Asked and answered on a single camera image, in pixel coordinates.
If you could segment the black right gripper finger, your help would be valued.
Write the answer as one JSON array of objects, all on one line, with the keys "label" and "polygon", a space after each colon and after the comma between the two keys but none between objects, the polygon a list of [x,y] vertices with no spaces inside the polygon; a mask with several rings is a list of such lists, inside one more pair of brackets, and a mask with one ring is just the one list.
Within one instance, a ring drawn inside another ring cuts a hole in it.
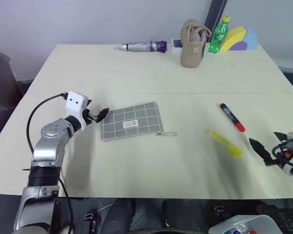
[{"label": "black right gripper finger", "polygon": [[249,138],[249,142],[253,150],[263,159],[265,164],[269,163],[272,160],[270,153],[259,141],[253,138]]},{"label": "black right gripper finger", "polygon": [[275,136],[279,139],[280,142],[286,142],[288,140],[287,134],[274,132]]}]

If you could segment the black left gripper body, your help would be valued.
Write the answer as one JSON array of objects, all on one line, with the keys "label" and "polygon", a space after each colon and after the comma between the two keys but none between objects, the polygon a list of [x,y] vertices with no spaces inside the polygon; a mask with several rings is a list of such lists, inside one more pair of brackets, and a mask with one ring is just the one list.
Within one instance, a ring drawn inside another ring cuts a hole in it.
[{"label": "black left gripper body", "polygon": [[96,123],[100,122],[98,120],[97,116],[95,116],[95,115],[90,113],[89,109],[84,110],[84,120],[85,120],[86,126],[90,125],[93,121],[96,122]]}]

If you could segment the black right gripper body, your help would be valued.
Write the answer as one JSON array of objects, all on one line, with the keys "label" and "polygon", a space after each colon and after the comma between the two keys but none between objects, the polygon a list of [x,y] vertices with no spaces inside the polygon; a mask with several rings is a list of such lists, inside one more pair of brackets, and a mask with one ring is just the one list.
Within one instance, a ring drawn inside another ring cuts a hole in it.
[{"label": "black right gripper body", "polygon": [[272,159],[266,166],[273,165],[289,165],[293,167],[291,159],[293,159],[293,139],[281,142],[272,149],[272,155],[275,159]]}]

